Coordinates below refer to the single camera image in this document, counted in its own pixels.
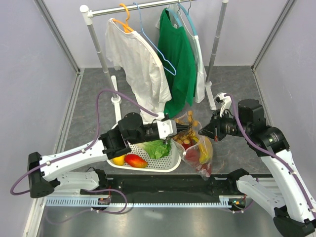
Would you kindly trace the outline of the brown longan bunch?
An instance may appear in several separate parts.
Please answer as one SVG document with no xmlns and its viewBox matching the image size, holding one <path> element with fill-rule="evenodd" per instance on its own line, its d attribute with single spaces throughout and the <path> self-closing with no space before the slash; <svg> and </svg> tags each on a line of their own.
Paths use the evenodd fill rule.
<svg viewBox="0 0 316 237">
<path fill-rule="evenodd" d="M 199 122 L 194 119 L 194 112 L 189 110 L 183 116 L 176 118 L 175 122 L 180 125 L 185 125 L 188 128 L 179 132 L 173 140 L 182 145 L 185 149 L 193 146 L 198 142 L 196 137 L 196 128 L 199 126 Z"/>
</svg>

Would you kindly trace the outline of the yellow banana bunch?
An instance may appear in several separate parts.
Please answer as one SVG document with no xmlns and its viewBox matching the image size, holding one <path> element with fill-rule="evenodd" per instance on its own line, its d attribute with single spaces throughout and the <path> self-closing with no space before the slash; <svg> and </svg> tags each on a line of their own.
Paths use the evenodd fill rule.
<svg viewBox="0 0 316 237">
<path fill-rule="evenodd" d="M 198 161 L 200 164 L 205 164 L 212 160 L 213 147 L 212 143 L 207 137 L 202 137 L 200 140 L 197 137 L 193 137 L 195 145 L 193 150 L 197 152 Z"/>
</svg>

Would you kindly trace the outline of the clear pink zip bag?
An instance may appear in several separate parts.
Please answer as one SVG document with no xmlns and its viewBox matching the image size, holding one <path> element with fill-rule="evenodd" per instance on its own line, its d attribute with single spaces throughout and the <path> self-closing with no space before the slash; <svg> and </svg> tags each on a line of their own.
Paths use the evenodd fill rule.
<svg viewBox="0 0 316 237">
<path fill-rule="evenodd" d="M 173 137 L 182 160 L 188 164 L 203 180 L 208 180 L 212 173 L 213 146 L 209 138 L 198 133 L 202 126 L 194 118 L 193 111 L 175 119 L 180 125 L 190 128 Z"/>
</svg>

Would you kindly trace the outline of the red plastic lobster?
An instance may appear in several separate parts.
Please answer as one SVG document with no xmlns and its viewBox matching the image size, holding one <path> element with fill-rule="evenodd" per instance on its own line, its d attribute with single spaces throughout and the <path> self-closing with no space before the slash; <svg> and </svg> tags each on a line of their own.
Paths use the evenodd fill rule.
<svg viewBox="0 0 316 237">
<path fill-rule="evenodd" d="M 200 164 L 198 161 L 198 153 L 193 150 L 194 146 L 187 148 L 184 153 L 182 159 L 186 162 L 195 172 L 202 177 L 202 179 L 207 180 L 210 178 L 212 173 L 212 160 L 205 163 Z"/>
</svg>

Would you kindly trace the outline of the red yellow mango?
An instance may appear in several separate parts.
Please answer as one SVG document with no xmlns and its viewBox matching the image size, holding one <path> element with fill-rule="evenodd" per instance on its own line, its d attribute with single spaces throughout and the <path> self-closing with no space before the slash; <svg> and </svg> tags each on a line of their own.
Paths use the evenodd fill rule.
<svg viewBox="0 0 316 237">
<path fill-rule="evenodd" d="M 134 168 L 146 168 L 148 166 L 148 163 L 136 154 L 126 155 L 124 161 Z"/>
</svg>

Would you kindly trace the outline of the yellow lemon fruit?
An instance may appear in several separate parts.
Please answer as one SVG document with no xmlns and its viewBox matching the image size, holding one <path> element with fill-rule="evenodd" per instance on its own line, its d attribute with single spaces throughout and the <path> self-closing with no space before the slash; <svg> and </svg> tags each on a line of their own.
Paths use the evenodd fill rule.
<svg viewBox="0 0 316 237">
<path fill-rule="evenodd" d="M 125 163 L 125 155 L 122 155 L 122 156 L 113 158 L 113 159 L 112 159 L 112 162 L 113 162 L 115 165 L 123 166 L 124 163 Z"/>
</svg>

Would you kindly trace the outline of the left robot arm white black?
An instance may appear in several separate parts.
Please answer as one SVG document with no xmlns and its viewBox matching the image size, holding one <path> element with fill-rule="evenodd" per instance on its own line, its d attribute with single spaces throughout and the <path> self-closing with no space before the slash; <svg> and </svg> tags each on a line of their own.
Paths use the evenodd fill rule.
<svg viewBox="0 0 316 237">
<path fill-rule="evenodd" d="M 96 172 L 84 178 L 78 174 L 73 175 L 72 170 L 130 153 L 130 146 L 134 144 L 170 140 L 190 128 L 190 124 L 180 124 L 168 117 L 144 124 L 139 114 L 128 113 L 111 130 L 85 145 L 48 156 L 31 153 L 28 156 L 30 196 L 41 198 L 56 189 L 67 188 L 104 194 L 108 190 L 107 180 Z"/>
</svg>

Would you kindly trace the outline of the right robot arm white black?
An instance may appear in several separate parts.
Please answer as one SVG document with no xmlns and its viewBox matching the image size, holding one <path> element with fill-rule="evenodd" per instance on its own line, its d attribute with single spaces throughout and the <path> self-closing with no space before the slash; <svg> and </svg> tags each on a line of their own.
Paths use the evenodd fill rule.
<svg viewBox="0 0 316 237">
<path fill-rule="evenodd" d="M 240 168 L 229 173 L 227 191 L 249 196 L 267 211 L 284 237 L 306 237 L 316 231 L 316 200 L 305 185 L 292 157 L 289 143 L 277 127 L 267 125 L 258 100 L 235 102 L 229 93 L 219 93 L 221 107 L 198 133 L 218 142 L 227 135 L 243 137 L 272 174 L 280 195 L 257 182 Z"/>
</svg>

